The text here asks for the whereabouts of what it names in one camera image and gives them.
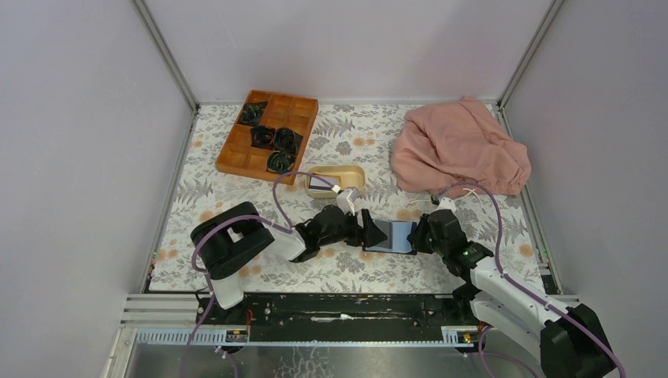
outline yellow container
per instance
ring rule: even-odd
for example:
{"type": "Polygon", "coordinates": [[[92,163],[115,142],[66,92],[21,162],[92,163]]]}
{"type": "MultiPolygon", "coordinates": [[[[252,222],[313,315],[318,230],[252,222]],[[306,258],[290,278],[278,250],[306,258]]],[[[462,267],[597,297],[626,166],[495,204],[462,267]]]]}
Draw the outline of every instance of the yellow container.
{"type": "MultiPolygon", "coordinates": [[[[366,190],[366,173],[359,165],[316,165],[307,171],[314,175],[324,177],[336,177],[339,179],[341,189],[356,187],[359,194],[363,195],[366,190]]],[[[333,191],[312,191],[309,189],[311,178],[306,179],[306,193],[313,198],[336,198],[338,195],[333,191]]]]}

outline wooden compartment box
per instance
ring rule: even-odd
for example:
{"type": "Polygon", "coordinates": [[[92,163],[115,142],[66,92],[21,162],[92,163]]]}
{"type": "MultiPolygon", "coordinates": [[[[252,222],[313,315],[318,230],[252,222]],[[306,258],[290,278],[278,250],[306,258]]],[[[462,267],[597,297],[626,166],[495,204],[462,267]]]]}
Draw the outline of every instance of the wooden compartment box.
{"type": "MultiPolygon", "coordinates": [[[[317,115],[317,100],[280,93],[250,91],[244,106],[258,102],[268,102],[259,123],[261,126],[276,130],[290,128],[302,136],[295,165],[292,168],[293,171],[299,170],[299,164],[304,156],[317,115]]],[[[253,126],[246,126],[239,122],[243,109],[242,107],[227,140],[225,140],[223,149],[218,155],[218,159],[216,159],[216,168],[221,172],[233,175],[273,182],[279,175],[267,170],[267,158],[272,151],[251,146],[251,129],[253,126]]],[[[287,176],[280,182],[292,185],[295,178],[294,175],[287,176]]]]}

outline black cable bundle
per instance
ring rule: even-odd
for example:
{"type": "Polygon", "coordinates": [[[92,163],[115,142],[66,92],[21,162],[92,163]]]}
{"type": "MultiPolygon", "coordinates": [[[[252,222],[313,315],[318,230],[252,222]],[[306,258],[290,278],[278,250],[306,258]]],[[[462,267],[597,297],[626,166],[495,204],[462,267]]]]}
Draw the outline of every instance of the black cable bundle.
{"type": "Polygon", "coordinates": [[[279,128],[276,130],[273,145],[277,150],[296,155],[300,144],[302,144],[302,136],[291,129],[279,128]]]}
{"type": "Polygon", "coordinates": [[[274,173],[286,173],[295,166],[295,155],[283,151],[273,151],[267,158],[267,170],[274,173]]]}
{"type": "Polygon", "coordinates": [[[267,104],[269,103],[265,101],[244,105],[243,111],[241,112],[241,117],[239,118],[239,123],[245,124],[246,126],[258,126],[260,124],[260,120],[262,119],[262,114],[265,112],[267,104]]]}
{"type": "Polygon", "coordinates": [[[273,150],[273,138],[276,130],[266,126],[257,126],[250,130],[250,145],[273,150]]]}

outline pink hoodie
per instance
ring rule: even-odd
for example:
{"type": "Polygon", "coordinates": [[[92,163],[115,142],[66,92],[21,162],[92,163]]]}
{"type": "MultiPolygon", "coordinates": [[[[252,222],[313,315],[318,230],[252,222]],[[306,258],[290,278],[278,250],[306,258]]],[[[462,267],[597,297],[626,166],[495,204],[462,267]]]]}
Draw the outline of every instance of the pink hoodie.
{"type": "MultiPolygon", "coordinates": [[[[473,180],[494,194],[519,195],[529,179],[526,146],[514,142],[475,98],[422,106],[405,118],[391,159],[404,191],[436,193],[473,180]]],[[[465,193],[462,187],[448,192],[465,193]]]]}

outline floral tablecloth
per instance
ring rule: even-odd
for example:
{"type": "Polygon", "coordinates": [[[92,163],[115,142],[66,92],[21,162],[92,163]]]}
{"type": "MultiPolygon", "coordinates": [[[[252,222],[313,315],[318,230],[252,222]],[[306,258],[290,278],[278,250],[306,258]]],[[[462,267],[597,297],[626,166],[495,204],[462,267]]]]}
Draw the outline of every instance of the floral tablecloth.
{"type": "MultiPolygon", "coordinates": [[[[403,116],[417,106],[321,105],[300,170],[314,165],[357,164],[367,175],[366,193],[357,200],[375,219],[417,221],[434,206],[415,199],[427,193],[407,193],[396,185],[389,160],[392,144],[403,127],[403,116]]],[[[195,125],[178,193],[171,208],[150,274],[151,291],[193,291],[205,287],[201,273],[190,265],[194,246],[190,232],[198,224],[242,201],[284,223],[272,200],[271,183],[218,172],[215,160],[241,106],[203,106],[195,125]]],[[[332,200],[314,199],[299,177],[292,186],[279,185],[278,196],[293,223],[319,212],[332,200]]],[[[497,196],[503,215],[501,261],[543,290],[529,240],[521,201],[497,196]]],[[[488,198],[473,196],[458,203],[457,217],[469,239],[493,250],[497,233],[495,211],[488,198]]],[[[378,254],[337,243],[319,255],[295,264],[260,253],[240,270],[246,291],[450,293],[462,284],[436,255],[378,254]]]]}

